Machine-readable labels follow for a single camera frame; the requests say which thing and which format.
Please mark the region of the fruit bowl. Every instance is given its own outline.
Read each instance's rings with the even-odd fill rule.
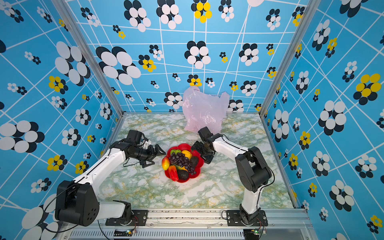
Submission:
[[[190,146],[189,144],[187,144],[187,143],[182,143],[182,144],[178,145],[177,147],[171,147],[171,148],[167,151],[167,155],[166,155],[167,158],[170,157],[170,152],[171,152],[171,150],[173,150],[173,149],[180,149],[181,151],[187,150],[187,151],[191,152],[191,146]],[[181,180],[181,179],[177,180],[177,182],[179,182],[179,183],[186,182],[186,181],[188,181],[188,180],[191,179],[191,178],[196,178],[196,177],[198,177],[198,176],[200,175],[200,173],[201,173],[201,169],[200,169],[200,168],[204,165],[204,160],[201,158],[200,153],[198,153],[196,150],[194,150],[194,151],[191,152],[191,153],[192,153],[192,156],[198,157],[198,159],[199,159],[199,163],[198,163],[198,164],[196,165],[196,167],[195,167],[195,172],[196,172],[196,174],[195,174],[195,175],[191,175],[191,174],[189,174],[189,177],[188,177],[187,180]],[[168,171],[168,170],[165,170],[164,173],[166,174],[167,178],[170,179],[169,171]]]

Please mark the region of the wire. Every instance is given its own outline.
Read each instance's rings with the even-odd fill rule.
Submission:
[[[105,237],[106,239],[110,240],[110,239],[105,235],[105,233],[103,232],[103,230],[101,229],[99,220],[97,220],[97,223],[99,224],[99,229],[100,229],[101,233],[104,235],[104,237]]]

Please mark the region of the marble tabletop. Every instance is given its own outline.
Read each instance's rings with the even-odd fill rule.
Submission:
[[[128,114],[118,139],[125,138],[130,129],[138,130],[167,151],[181,143],[193,145],[197,133],[184,130],[183,114]],[[260,200],[262,208],[293,208],[281,172],[258,114],[227,114],[221,133],[244,147],[257,146],[275,173],[274,184],[266,187]],[[132,208],[238,208],[243,200],[236,163],[216,153],[211,164],[204,164],[201,174],[185,183],[173,182],[156,164],[141,168],[139,164],[117,167],[100,186],[101,201],[123,200]],[[127,165],[136,163],[131,159]]]

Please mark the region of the blue wallpaper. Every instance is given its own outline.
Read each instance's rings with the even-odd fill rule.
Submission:
[[[97,161],[118,117],[50,0],[0,10],[0,239],[52,239],[58,184]]]
[[[66,2],[127,112],[181,111],[189,86],[212,95],[229,93],[237,106],[228,103],[228,111],[257,111],[308,4],[308,0]]]
[[[384,239],[383,12],[321,1],[262,116],[319,240]]]

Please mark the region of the pink plastic bag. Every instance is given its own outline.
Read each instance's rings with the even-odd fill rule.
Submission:
[[[189,87],[183,95],[183,113],[187,120],[185,130],[198,132],[208,127],[213,134],[219,133],[228,104],[229,94],[226,92],[219,98],[200,92],[198,87]]]

